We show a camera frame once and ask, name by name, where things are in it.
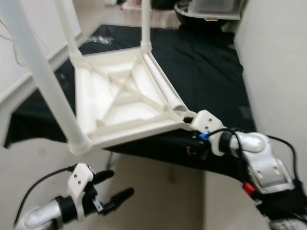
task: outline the white cabinet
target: white cabinet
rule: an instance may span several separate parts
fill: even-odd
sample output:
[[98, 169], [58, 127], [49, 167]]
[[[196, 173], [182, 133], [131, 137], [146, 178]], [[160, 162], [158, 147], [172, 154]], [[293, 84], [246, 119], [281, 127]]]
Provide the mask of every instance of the white cabinet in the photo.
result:
[[[35, 33], [44, 43], [42, 49], [50, 60], [66, 45], [54, 0], [20, 0], [27, 19]], [[81, 33], [72, 0], [63, 0], [74, 35]], [[10, 36], [4, 26], [0, 26], [2, 35]], [[5, 93], [21, 81], [26, 67], [20, 67], [14, 57], [12, 42], [0, 38], [0, 101]]]

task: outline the black table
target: black table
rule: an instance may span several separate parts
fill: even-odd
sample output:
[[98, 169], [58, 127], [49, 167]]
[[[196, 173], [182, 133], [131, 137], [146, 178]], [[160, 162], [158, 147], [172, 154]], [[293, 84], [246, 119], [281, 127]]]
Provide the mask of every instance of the black table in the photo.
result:
[[[80, 48], [83, 54], [136, 47], [141, 40], [141, 29], [137, 27], [102, 25], [94, 34], [111, 36], [114, 40], [111, 45], [83, 44]], [[233, 38], [234, 35], [229, 33], [151, 30], [153, 55], [190, 110], [207, 109], [227, 127], [255, 131], [242, 77], [243, 68], [234, 50]], [[75, 112], [74, 68], [69, 60], [56, 71], [56, 76]], [[12, 114], [5, 146], [31, 138], [66, 142], [39, 90]], [[209, 150], [209, 153], [205, 160], [201, 160], [188, 155], [187, 146], [197, 152]], [[192, 133], [184, 130], [140, 139], [108, 150], [238, 178], [234, 165], [240, 160], [213, 155], [208, 143], [201, 145], [192, 138]]]

